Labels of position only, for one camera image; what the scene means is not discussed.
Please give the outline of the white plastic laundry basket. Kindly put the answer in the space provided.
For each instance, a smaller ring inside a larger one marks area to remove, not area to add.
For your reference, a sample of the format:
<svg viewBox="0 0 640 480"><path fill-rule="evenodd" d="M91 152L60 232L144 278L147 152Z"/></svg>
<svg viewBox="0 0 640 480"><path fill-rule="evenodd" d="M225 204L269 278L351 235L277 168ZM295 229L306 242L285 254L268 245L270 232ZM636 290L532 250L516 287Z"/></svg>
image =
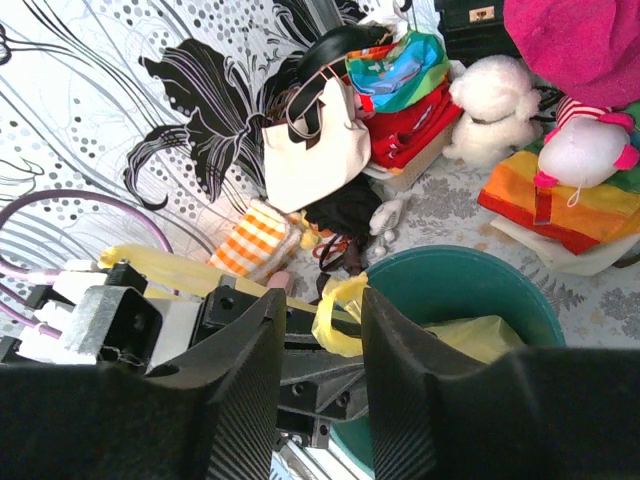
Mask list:
<svg viewBox="0 0 640 480"><path fill-rule="evenodd" d="M373 163L367 165L363 173L381 182L384 186L399 192L406 192L424 174L431 164L441 155L442 150L451 141L455 125L451 124L443 129L435 138L417 153L406 166L397 171L384 170Z"/></svg>

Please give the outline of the magenta fabric bag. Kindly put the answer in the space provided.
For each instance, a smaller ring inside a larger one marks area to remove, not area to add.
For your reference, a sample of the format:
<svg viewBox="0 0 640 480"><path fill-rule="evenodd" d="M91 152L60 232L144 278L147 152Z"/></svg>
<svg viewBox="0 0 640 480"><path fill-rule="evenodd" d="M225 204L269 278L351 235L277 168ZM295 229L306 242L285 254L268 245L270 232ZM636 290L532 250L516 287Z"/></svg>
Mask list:
<svg viewBox="0 0 640 480"><path fill-rule="evenodd" d="M530 70L596 107L639 99L635 0L506 1L504 25Z"/></svg>

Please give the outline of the cream plush lamb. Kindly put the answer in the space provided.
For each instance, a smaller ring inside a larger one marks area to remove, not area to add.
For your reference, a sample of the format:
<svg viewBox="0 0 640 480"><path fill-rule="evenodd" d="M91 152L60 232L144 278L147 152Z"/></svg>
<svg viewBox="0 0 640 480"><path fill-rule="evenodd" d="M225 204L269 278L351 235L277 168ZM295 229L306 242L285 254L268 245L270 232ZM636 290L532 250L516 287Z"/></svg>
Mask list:
<svg viewBox="0 0 640 480"><path fill-rule="evenodd" d="M541 94L529 71L512 57L478 60L452 82L449 93L463 114L442 151L448 159L492 169L542 136L534 119Z"/></svg>

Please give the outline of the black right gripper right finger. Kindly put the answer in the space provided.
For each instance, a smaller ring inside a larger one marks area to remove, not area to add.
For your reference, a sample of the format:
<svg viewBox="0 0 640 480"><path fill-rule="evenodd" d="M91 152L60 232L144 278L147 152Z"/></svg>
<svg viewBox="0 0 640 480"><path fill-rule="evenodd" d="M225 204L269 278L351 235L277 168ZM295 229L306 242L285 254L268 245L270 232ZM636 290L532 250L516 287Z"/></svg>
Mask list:
<svg viewBox="0 0 640 480"><path fill-rule="evenodd" d="M635 479L639 354L526 347L483 364L368 289L362 311L379 479Z"/></svg>

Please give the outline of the orange checkered towel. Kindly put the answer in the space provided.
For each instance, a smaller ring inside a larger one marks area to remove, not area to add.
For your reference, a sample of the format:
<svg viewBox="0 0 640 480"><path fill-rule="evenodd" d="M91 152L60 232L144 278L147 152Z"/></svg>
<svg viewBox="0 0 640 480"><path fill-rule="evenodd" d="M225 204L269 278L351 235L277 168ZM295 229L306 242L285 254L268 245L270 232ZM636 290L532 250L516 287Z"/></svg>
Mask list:
<svg viewBox="0 0 640 480"><path fill-rule="evenodd" d="M267 203L252 199L243 218L215 250L208 265L264 282L299 246L301 230Z"/></svg>

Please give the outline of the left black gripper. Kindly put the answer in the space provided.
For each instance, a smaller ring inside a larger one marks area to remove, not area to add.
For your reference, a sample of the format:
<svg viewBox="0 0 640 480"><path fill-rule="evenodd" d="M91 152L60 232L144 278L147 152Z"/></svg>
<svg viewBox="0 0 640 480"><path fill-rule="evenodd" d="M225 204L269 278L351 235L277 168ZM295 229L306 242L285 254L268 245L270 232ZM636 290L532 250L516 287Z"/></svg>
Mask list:
<svg viewBox="0 0 640 480"><path fill-rule="evenodd" d="M146 288L147 279L129 264L116 263L107 284ZM220 284L199 306L189 346L236 320L257 298ZM368 413L363 357L345 358L320 350L312 334L315 314L289 307L286 312L285 356L281 370L279 408L327 420L355 420Z"/></svg>

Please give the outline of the white smiley plush toy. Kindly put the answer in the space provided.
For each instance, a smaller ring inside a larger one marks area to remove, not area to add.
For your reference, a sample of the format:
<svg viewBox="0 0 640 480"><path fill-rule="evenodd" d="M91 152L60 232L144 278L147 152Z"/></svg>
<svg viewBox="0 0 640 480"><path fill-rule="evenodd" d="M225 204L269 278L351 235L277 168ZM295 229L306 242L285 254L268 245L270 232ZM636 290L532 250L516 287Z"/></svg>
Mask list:
<svg viewBox="0 0 640 480"><path fill-rule="evenodd" d="M372 215L369 222L369 234L374 240L373 258L382 258L388 247L397 239L396 227L401 219L404 207L402 199L383 202Z"/></svg>

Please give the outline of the yellow plastic trash bag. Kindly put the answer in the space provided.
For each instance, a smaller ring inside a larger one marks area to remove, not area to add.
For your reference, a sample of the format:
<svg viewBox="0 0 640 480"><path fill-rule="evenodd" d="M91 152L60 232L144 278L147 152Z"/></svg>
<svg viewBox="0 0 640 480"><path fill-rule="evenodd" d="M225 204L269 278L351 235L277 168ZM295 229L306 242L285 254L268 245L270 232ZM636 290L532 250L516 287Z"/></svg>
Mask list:
<svg viewBox="0 0 640 480"><path fill-rule="evenodd" d="M111 268L123 260L130 261L132 267L148 280L188 295L205 296L224 275L234 278L243 292L260 296L266 291L265 286L238 274L142 245L109 247L100 254L98 265ZM311 335L328 352L345 358L363 354L359 334L362 296L367 281L365 274L353 280L332 277L322 290L317 307L296 299L291 301L293 307L314 315ZM485 364L525 346L515 330L497 315L450 320L424 325L422 329Z"/></svg>

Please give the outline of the pink white plush doll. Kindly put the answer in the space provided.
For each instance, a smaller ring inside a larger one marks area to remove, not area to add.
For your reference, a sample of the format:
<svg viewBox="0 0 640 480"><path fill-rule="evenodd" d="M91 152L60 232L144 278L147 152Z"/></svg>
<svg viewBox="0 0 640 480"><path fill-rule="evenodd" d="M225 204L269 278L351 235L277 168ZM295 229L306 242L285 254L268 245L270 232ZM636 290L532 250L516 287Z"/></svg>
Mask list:
<svg viewBox="0 0 640 480"><path fill-rule="evenodd" d="M634 127L628 113L564 96L556 109L556 127L545 136L538 155L534 185L573 188L567 205L574 206L583 189L637 166L639 150L631 143Z"/></svg>

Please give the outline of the teal plastic trash bin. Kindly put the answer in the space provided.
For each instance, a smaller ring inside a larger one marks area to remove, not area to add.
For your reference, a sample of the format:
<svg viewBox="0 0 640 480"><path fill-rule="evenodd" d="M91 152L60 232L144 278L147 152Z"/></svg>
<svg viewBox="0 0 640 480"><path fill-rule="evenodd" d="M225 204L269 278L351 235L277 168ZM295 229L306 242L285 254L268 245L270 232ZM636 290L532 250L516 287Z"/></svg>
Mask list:
<svg viewBox="0 0 640 480"><path fill-rule="evenodd" d="M377 479L540 479L544 456L518 363L481 363L422 329L497 315L525 345L565 342L549 302L486 253L410 249L372 266L365 370L372 413L333 440Z"/></svg>

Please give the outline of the red cloth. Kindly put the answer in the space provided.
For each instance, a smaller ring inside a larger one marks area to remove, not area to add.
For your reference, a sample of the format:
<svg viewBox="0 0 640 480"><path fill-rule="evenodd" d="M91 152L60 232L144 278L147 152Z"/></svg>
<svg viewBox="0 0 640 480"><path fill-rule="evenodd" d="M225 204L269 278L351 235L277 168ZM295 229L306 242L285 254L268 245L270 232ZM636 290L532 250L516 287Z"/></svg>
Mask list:
<svg viewBox="0 0 640 480"><path fill-rule="evenodd" d="M453 103L449 82L397 113L376 113L364 121L371 140L370 161L387 170L403 169L435 137L454 123L462 109Z"/></svg>

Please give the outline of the black leather handbag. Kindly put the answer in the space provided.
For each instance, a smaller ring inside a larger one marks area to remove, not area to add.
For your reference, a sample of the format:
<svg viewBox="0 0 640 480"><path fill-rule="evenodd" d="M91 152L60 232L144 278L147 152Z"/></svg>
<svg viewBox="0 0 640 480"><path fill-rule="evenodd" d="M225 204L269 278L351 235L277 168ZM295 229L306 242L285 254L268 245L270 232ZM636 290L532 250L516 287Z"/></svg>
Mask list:
<svg viewBox="0 0 640 480"><path fill-rule="evenodd" d="M504 26L503 0L435 0L434 7L451 60L469 66L493 55L521 57Z"/></svg>

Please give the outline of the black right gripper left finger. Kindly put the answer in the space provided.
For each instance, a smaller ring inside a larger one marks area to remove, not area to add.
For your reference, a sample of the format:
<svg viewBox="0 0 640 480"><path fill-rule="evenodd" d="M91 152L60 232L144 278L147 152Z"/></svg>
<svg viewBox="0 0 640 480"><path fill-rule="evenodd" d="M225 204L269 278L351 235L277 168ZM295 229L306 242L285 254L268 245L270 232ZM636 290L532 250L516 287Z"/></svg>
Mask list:
<svg viewBox="0 0 640 480"><path fill-rule="evenodd" d="M1 370L5 479L265 479L286 296L271 289L146 375L21 363Z"/></svg>

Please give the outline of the black wide-brim hat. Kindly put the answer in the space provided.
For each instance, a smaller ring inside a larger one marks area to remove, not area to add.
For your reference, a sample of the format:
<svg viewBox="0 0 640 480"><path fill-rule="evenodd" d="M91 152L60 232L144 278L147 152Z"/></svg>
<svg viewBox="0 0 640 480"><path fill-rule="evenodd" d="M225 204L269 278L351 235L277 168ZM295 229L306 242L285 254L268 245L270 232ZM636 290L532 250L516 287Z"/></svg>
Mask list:
<svg viewBox="0 0 640 480"><path fill-rule="evenodd" d="M306 82L323 65L332 63L349 52L387 45L393 40L391 31L380 25L350 24L329 30L303 54L296 65L297 78Z"/></svg>

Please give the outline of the pink fuzzy slipper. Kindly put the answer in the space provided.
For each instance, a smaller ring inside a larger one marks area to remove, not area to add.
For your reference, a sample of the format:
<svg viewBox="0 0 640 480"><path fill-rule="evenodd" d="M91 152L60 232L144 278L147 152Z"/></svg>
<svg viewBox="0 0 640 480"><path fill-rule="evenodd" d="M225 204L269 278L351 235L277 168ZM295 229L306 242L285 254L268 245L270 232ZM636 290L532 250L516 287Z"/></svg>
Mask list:
<svg viewBox="0 0 640 480"><path fill-rule="evenodd" d="M288 272L278 271L275 272L268 280L268 288L281 288L289 291L291 289L292 279Z"/></svg>

